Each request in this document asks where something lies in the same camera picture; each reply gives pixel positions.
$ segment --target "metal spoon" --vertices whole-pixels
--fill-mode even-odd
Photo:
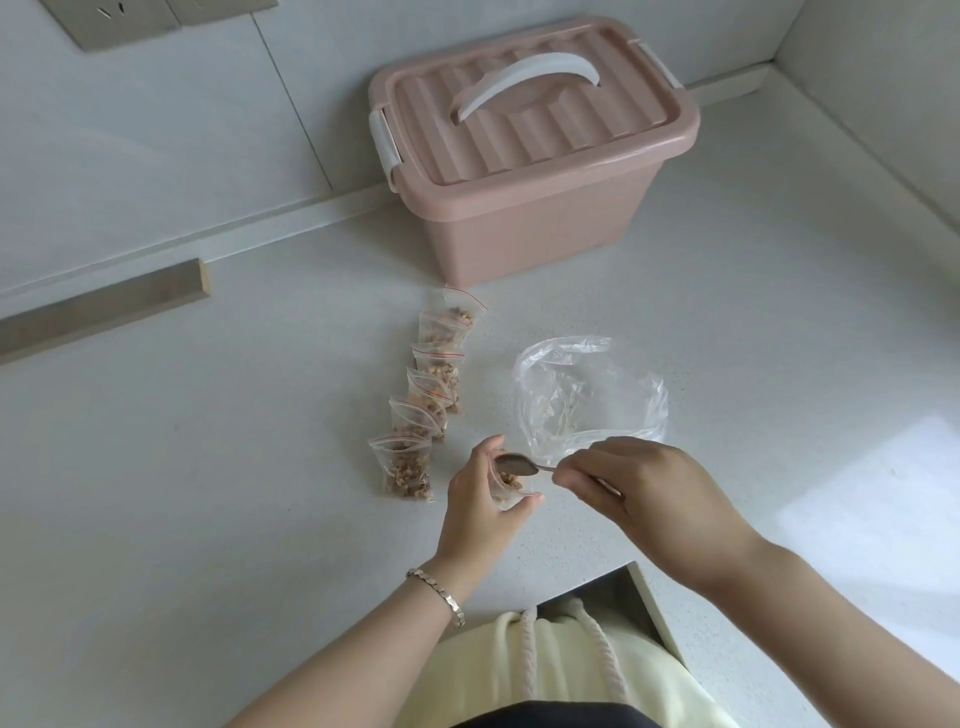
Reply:
[[[548,473],[555,473],[557,471],[556,468],[548,468],[545,465],[537,465],[537,463],[535,463],[529,457],[520,454],[519,452],[504,452],[502,455],[497,455],[494,457],[493,463],[498,472],[506,475],[518,475],[520,477],[525,475],[536,475],[540,471],[547,471]],[[593,477],[592,475],[589,477],[599,485],[606,488],[613,495],[623,498],[623,494],[603,478]]]

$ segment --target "wall socket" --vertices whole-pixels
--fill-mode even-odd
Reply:
[[[166,0],[40,0],[85,51],[112,48],[176,30]]]
[[[166,0],[183,25],[200,25],[245,12],[275,8],[276,0]]]

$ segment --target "rope drawstring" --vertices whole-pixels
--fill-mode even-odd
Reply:
[[[629,704],[627,683],[620,669],[620,662],[596,619],[587,613],[583,601],[576,596],[564,605],[564,612],[576,619],[593,641],[611,702]],[[537,607],[531,607],[520,615],[520,700],[535,700],[537,697],[537,638],[534,634],[536,621]]]

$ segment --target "white handle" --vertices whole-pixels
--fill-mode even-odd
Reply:
[[[387,176],[387,184],[391,190],[396,192],[394,176],[391,172],[403,160],[400,158],[400,152],[396,150],[394,135],[390,132],[390,125],[387,124],[387,117],[384,115],[383,109],[374,109],[370,112],[370,134],[373,137],[373,144],[376,146],[376,154],[380,157],[383,174]]]
[[[500,91],[538,76],[549,76],[551,73],[573,73],[583,76],[593,85],[600,84],[597,69],[583,56],[575,53],[540,53],[489,73],[464,91],[463,99],[456,109],[457,123],[462,122]]]

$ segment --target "white wall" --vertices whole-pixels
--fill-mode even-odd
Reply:
[[[329,186],[246,15],[85,54],[0,6],[0,291]]]
[[[777,61],[960,225],[957,0],[807,0]]]
[[[366,86],[387,62],[595,12],[632,25],[692,82],[772,58],[802,3],[280,0],[256,22],[247,15],[85,54],[37,0],[4,0],[0,295],[380,182]]]

